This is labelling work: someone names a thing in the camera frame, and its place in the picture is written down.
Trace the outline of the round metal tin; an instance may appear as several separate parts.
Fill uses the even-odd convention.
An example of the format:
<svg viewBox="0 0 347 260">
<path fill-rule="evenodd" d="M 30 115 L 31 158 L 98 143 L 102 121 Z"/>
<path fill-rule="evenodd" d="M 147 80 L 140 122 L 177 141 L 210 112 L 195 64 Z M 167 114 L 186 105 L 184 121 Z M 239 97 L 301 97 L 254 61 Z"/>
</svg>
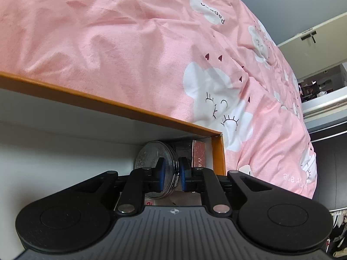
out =
<svg viewBox="0 0 347 260">
<path fill-rule="evenodd" d="M 153 168 L 155 179 L 159 181 L 160 192 L 150 192 L 146 197 L 152 200 L 163 199 L 171 195 L 178 184 L 179 162 L 174 149 L 162 142 L 146 143 L 138 153 L 134 169 Z"/>
</svg>

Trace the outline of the illustrated card box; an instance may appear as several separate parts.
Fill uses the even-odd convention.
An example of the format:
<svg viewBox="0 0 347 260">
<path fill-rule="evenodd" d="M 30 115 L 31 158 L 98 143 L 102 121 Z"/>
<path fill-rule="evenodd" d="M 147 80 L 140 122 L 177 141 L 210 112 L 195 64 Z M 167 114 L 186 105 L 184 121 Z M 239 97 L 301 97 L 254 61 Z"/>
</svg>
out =
<svg viewBox="0 0 347 260">
<path fill-rule="evenodd" d="M 211 138 L 192 141 L 192 167 L 213 169 Z"/>
</svg>

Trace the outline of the orange cardboard box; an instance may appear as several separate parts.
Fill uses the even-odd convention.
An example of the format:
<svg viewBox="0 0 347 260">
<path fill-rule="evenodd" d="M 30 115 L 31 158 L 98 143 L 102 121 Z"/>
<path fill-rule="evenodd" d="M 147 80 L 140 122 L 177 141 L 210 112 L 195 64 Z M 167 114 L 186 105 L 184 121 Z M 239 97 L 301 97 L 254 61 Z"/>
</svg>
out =
<svg viewBox="0 0 347 260">
<path fill-rule="evenodd" d="M 1 258 L 23 250 L 15 219 L 27 204 L 99 173 L 128 174 L 152 140 L 201 140 L 225 175 L 222 134 L 98 96 L 1 73 Z"/>
</svg>

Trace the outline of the pink cloud duvet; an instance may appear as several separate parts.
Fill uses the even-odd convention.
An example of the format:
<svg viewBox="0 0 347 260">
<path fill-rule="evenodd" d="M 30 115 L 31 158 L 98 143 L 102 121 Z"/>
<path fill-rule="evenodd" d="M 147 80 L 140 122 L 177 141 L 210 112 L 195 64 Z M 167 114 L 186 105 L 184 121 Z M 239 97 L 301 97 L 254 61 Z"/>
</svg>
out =
<svg viewBox="0 0 347 260">
<path fill-rule="evenodd" d="M 1 0 L 1 71 L 217 130 L 227 170 L 315 192 L 295 74 L 241 0 Z"/>
</svg>

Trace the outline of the black wardrobe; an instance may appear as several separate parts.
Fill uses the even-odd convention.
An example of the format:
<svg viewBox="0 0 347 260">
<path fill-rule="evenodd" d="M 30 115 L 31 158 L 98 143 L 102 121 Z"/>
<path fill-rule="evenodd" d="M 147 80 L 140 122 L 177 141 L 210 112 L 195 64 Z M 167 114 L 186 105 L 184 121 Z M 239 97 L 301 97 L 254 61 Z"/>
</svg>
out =
<svg viewBox="0 0 347 260">
<path fill-rule="evenodd" d="M 310 134 L 316 152 L 317 186 L 313 199 L 330 211 L 346 208 L 346 131 Z"/>
</svg>

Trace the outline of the beige door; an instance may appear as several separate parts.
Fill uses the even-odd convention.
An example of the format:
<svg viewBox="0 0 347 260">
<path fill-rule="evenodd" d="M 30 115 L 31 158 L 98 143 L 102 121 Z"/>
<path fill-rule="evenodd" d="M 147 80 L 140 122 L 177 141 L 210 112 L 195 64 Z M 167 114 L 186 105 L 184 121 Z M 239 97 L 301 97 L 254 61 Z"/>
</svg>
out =
<svg viewBox="0 0 347 260">
<path fill-rule="evenodd" d="M 346 62 L 346 13 L 314 26 L 278 45 L 297 79 Z"/>
</svg>

